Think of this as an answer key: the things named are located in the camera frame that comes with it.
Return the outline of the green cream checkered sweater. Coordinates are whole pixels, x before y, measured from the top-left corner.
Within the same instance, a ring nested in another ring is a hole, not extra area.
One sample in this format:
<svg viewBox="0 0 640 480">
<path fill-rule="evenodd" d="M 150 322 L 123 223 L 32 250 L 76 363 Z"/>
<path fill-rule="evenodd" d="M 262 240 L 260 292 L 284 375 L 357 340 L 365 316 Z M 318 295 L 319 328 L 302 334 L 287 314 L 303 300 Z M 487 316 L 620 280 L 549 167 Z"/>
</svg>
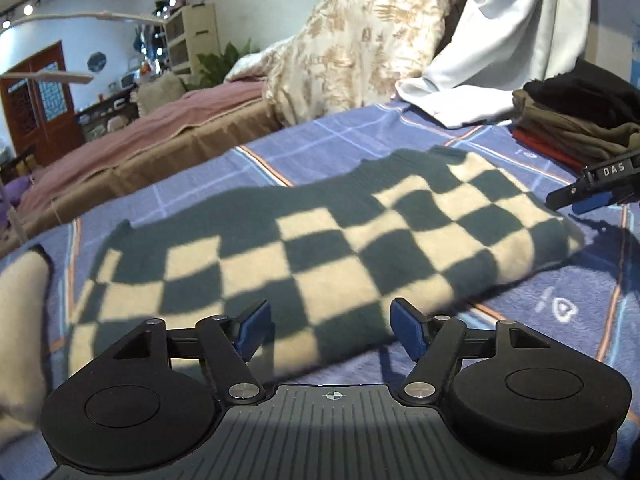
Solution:
<svg viewBox="0 0 640 480">
<path fill-rule="evenodd" d="M 405 298 L 433 314 L 565 261 L 585 244 L 506 170 L 435 146 L 287 188 L 235 188 L 157 222 L 122 222 L 96 253 L 73 316 L 77 372 L 140 323 L 187 328 L 268 301 L 263 382 L 385 344 Z"/>
</svg>

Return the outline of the olive folded garment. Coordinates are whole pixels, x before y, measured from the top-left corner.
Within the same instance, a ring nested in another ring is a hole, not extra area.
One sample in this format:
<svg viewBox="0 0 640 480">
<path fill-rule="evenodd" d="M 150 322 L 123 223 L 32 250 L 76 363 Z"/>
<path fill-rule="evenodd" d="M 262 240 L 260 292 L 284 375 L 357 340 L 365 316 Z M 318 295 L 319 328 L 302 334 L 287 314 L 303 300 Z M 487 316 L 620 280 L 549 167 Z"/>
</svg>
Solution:
<svg viewBox="0 0 640 480">
<path fill-rule="evenodd" d="M 584 165 L 605 162 L 639 149 L 639 126 L 630 122 L 613 129 L 548 110 L 525 90 L 512 93 L 515 125 Z"/>
</svg>

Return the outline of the red folded garment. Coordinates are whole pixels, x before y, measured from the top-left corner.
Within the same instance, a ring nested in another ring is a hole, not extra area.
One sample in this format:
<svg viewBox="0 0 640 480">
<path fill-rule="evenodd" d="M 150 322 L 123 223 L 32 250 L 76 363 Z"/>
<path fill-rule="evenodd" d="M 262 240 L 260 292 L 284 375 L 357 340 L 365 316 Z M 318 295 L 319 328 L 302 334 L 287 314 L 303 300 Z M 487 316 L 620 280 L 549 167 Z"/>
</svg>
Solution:
<svg viewBox="0 0 640 480">
<path fill-rule="evenodd" d="M 555 148 L 547 141 L 542 140 L 536 134 L 527 132 L 526 130 L 515 128 L 511 130 L 512 136 L 515 141 L 522 144 L 529 151 L 533 151 L 536 154 L 544 155 L 567 168 L 570 168 L 574 174 L 579 174 L 585 165 L 578 159 L 569 154 L 564 153 L 559 148 Z"/>
</svg>

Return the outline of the black folded garment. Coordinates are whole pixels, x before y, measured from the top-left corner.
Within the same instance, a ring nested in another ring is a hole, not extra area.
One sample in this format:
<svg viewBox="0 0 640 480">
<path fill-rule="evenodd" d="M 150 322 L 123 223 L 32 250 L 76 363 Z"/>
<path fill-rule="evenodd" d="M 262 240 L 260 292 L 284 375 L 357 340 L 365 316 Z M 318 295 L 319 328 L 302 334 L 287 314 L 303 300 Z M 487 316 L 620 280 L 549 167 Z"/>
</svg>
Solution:
<svg viewBox="0 0 640 480">
<path fill-rule="evenodd" d="M 523 90 L 548 110 L 613 129 L 639 123 L 639 90 L 604 68 L 578 60 L 568 73 L 532 80 Z"/>
</svg>

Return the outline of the blue plaid blanket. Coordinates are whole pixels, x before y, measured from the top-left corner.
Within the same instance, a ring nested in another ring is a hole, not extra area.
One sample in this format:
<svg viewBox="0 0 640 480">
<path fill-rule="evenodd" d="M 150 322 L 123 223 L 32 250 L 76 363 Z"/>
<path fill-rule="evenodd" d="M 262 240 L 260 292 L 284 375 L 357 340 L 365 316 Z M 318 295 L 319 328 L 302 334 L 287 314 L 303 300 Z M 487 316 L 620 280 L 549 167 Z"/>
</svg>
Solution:
<svg viewBox="0 0 640 480">
<path fill-rule="evenodd" d="M 1 453 L 43 479 L 639 474 L 639 159 L 393 103 L 1 261 Z"/>
</svg>

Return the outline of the white garment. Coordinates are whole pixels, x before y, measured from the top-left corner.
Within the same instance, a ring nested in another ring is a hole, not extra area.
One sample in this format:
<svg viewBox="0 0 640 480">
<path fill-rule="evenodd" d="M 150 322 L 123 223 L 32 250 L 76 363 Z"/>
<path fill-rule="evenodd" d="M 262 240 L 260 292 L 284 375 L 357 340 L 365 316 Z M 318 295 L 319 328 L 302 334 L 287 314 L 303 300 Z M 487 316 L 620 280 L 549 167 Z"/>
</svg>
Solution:
<svg viewBox="0 0 640 480">
<path fill-rule="evenodd" d="M 448 129 L 506 116 L 512 93 L 571 70 L 591 0 L 466 0 L 449 44 L 396 93 Z"/>
</svg>

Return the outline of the pink brown bed cover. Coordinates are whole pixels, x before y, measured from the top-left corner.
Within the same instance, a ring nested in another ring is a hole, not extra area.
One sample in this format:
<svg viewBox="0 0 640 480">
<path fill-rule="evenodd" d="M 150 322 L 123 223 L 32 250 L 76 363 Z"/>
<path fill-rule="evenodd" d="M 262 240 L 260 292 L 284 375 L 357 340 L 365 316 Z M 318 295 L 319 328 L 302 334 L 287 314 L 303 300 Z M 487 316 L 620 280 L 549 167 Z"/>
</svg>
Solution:
<svg viewBox="0 0 640 480">
<path fill-rule="evenodd" d="M 21 198 L 17 219 L 32 240 L 92 208 L 198 166 L 281 129 L 260 80 L 186 93 L 46 168 Z"/>
</svg>

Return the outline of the purple cloth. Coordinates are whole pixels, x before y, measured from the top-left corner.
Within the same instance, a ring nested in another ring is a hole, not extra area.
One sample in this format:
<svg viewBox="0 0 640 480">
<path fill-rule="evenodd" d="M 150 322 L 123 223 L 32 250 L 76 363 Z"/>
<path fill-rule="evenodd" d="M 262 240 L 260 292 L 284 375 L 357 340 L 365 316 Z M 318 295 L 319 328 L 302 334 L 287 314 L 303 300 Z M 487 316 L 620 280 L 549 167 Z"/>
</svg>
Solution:
<svg viewBox="0 0 640 480">
<path fill-rule="evenodd" d="M 4 185 L 6 190 L 7 200 L 3 198 L 0 200 L 0 214 L 4 219 L 8 215 L 9 208 L 11 206 L 17 207 L 24 196 L 24 194 L 32 187 L 32 178 L 29 176 L 19 177 Z"/>
</svg>

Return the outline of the green potted plant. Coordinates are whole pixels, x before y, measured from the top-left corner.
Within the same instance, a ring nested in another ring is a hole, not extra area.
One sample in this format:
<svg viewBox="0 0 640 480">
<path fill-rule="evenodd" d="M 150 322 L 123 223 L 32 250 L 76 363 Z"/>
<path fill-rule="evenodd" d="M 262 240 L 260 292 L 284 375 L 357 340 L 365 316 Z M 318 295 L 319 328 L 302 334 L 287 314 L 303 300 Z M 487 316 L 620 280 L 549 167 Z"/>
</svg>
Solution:
<svg viewBox="0 0 640 480">
<path fill-rule="evenodd" d="M 188 90 L 200 90 L 214 88 L 224 82 L 224 78 L 231 72 L 232 67 L 245 55 L 256 53 L 258 47 L 252 44 L 252 40 L 241 49 L 228 42 L 220 53 L 206 53 L 198 55 L 200 71 L 190 78 L 186 84 Z"/>
</svg>

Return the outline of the beige floral pillow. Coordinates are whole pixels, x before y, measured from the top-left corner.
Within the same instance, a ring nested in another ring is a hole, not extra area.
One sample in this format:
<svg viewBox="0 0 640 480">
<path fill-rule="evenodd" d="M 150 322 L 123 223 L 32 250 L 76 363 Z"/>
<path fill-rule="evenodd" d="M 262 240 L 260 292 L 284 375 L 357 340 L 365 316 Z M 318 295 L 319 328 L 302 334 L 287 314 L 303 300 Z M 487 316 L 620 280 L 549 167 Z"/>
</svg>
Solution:
<svg viewBox="0 0 640 480">
<path fill-rule="evenodd" d="M 280 124 L 390 100 L 397 81 L 420 76 L 465 0 L 320 0 L 292 37 L 239 59 L 227 81 L 262 78 Z"/>
</svg>

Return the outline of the red wooden door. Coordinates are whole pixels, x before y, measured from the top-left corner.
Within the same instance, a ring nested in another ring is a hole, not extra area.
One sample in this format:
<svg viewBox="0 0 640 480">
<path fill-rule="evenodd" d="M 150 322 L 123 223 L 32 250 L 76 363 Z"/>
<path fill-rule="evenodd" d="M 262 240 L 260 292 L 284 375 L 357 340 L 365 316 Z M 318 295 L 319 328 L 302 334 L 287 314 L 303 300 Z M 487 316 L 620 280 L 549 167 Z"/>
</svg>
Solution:
<svg viewBox="0 0 640 480">
<path fill-rule="evenodd" d="M 1 81 L 1 99 L 18 156 L 31 152 L 45 167 L 84 144 L 68 84 L 10 78 Z"/>
</svg>

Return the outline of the cream drawer cabinet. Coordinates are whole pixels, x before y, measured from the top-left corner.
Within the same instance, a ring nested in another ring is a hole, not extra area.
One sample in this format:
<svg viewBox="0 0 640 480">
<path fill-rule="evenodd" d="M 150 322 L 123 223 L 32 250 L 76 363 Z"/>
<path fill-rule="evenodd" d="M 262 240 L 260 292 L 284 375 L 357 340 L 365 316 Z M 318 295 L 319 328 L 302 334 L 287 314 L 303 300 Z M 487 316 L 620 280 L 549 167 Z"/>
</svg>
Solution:
<svg viewBox="0 0 640 480">
<path fill-rule="evenodd" d="M 201 55 L 219 54 L 216 9 L 212 2 L 183 6 L 165 21 L 168 62 L 173 73 L 198 77 Z"/>
</svg>

